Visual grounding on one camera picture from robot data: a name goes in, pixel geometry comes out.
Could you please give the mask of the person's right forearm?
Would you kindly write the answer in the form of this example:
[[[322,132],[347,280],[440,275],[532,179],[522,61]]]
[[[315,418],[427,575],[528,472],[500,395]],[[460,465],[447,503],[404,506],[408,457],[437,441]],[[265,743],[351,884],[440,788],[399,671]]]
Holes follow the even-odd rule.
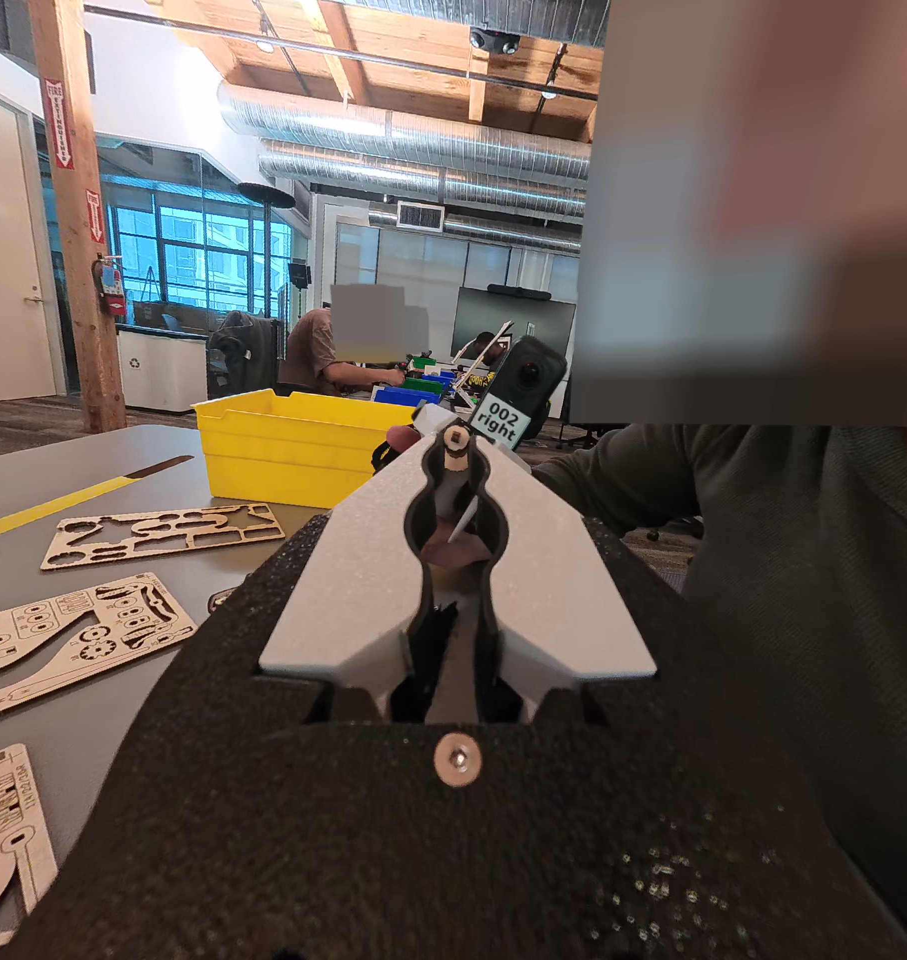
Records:
[[[587,519],[618,536],[700,515],[680,427],[633,424],[587,450],[553,458],[532,475]]]

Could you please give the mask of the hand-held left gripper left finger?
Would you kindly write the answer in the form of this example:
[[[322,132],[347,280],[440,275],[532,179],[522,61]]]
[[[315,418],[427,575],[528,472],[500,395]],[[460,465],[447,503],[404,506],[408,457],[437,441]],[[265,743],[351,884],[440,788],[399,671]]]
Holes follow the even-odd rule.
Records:
[[[442,469],[427,434],[332,509],[259,656],[262,674],[362,690],[389,716],[428,714],[455,626],[421,556]]]

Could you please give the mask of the yellow tape strip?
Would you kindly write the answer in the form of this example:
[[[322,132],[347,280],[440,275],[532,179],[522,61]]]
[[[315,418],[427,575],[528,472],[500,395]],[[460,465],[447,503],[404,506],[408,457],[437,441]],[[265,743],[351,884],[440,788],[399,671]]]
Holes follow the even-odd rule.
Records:
[[[32,522],[48,518],[68,508],[76,507],[91,499],[98,498],[127,487],[143,478],[158,474],[172,467],[192,460],[192,455],[184,454],[157,462],[128,474],[116,476],[110,480],[87,486],[68,494],[39,503],[35,506],[18,510],[0,517],[0,535],[18,529]]]

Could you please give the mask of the yellow plastic bin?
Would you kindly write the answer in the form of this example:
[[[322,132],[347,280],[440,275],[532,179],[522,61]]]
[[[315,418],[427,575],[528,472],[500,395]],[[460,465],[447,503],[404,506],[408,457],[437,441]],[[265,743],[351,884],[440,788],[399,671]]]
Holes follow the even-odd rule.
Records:
[[[193,406],[215,498],[331,509],[374,474],[374,450],[413,408],[257,390]]]

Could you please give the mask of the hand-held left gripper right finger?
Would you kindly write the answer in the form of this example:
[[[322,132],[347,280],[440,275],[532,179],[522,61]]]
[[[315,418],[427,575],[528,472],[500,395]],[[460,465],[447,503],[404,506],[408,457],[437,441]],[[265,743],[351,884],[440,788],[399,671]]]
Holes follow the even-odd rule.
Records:
[[[553,690],[652,678],[652,654],[573,507],[486,438],[471,444],[480,579],[473,683],[482,721],[535,714]]]

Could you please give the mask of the office chair with jacket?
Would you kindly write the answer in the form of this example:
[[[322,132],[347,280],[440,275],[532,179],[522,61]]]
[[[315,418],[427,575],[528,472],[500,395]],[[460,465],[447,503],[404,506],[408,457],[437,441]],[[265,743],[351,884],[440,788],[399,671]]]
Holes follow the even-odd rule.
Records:
[[[272,390],[278,382],[279,320],[233,310],[207,338],[207,398]]]

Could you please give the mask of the dark wall screen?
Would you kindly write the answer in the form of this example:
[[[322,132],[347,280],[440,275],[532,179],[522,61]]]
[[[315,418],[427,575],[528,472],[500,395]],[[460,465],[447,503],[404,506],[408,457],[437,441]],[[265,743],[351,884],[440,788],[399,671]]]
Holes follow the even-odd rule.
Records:
[[[496,334],[510,322],[505,332],[512,342],[530,335],[558,354],[567,354],[572,336],[576,306],[555,299],[515,296],[487,290],[461,287],[458,291],[449,354],[460,351],[482,332]]]

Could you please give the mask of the laser-cut wooden parts sheet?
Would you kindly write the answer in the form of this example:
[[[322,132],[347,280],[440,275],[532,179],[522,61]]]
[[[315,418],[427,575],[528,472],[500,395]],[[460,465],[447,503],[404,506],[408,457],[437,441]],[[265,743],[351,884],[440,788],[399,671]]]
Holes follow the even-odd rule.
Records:
[[[26,914],[58,875],[37,783],[24,744],[0,750],[0,898],[18,877]]]
[[[189,551],[283,540],[266,503],[67,518],[56,527],[41,571],[74,569]]]
[[[0,688],[0,714],[194,636],[197,624],[151,572],[0,611],[0,670],[67,633],[50,661]]]

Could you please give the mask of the white easel stand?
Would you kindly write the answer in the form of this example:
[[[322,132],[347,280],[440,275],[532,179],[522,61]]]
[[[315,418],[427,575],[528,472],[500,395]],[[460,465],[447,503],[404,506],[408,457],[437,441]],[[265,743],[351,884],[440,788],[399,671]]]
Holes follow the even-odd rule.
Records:
[[[508,331],[514,326],[512,320],[505,322],[495,334],[482,331],[471,341],[464,344],[452,358],[452,364],[459,366],[465,354],[471,354],[471,366],[465,371],[456,372],[453,387],[467,392],[478,393],[489,387],[496,371],[508,352],[509,342],[504,341]]]

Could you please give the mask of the black floor lamp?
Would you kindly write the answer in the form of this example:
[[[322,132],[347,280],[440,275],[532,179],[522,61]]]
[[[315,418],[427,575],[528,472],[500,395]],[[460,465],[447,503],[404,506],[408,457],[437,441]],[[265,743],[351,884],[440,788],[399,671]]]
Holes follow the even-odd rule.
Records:
[[[262,253],[263,253],[263,301],[264,309],[263,316],[265,318],[271,318],[271,303],[272,303],[272,291],[271,291],[271,231],[272,231],[272,214],[274,209],[278,210],[292,210],[295,208],[295,198],[292,194],[275,188],[273,186],[255,183],[255,182],[242,182],[239,183],[236,187],[237,192],[245,200],[250,203],[260,206],[262,208],[262,223],[263,223],[263,241],[262,241]]]

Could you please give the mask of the glass window wall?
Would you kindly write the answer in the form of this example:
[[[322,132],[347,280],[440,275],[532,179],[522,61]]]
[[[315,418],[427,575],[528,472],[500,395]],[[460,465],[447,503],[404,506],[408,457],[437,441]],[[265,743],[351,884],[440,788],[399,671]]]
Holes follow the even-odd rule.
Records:
[[[307,238],[275,210],[243,198],[200,153],[97,139],[109,251],[120,256],[136,304],[170,303],[215,314],[277,312],[287,264]]]

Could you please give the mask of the wooden post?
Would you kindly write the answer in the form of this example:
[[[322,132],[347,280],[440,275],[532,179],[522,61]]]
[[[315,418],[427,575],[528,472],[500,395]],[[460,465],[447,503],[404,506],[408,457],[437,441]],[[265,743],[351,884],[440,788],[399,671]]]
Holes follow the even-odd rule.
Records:
[[[62,81],[68,100],[75,169],[57,168],[48,151],[84,423],[90,433],[110,432],[126,427],[127,418],[115,318],[101,311],[92,276],[98,254],[107,255],[108,249],[107,244],[93,242],[86,211],[85,189],[98,192],[102,201],[103,197],[84,4],[29,1],[27,5],[39,80]],[[46,116],[44,126],[48,139]]]

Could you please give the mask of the small green plastic bin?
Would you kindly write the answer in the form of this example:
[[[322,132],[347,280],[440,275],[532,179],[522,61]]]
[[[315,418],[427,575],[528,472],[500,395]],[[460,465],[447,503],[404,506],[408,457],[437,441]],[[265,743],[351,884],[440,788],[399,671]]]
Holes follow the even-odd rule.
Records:
[[[404,372],[403,389],[435,395],[442,394],[457,374],[452,367],[428,356],[409,356],[401,368]]]

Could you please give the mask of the white door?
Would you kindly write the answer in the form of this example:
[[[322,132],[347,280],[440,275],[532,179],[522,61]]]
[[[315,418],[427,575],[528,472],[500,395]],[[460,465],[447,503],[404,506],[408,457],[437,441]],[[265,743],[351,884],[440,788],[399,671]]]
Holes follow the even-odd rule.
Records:
[[[65,392],[63,342],[32,119],[0,101],[0,401]]]

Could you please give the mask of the red fire extinguisher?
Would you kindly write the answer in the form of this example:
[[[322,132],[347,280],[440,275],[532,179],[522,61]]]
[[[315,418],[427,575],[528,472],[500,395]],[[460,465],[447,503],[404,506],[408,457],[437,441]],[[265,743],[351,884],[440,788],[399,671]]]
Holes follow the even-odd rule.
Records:
[[[98,253],[91,265],[91,275],[99,296],[101,311],[112,318],[126,318],[127,298],[124,287],[122,258]]]

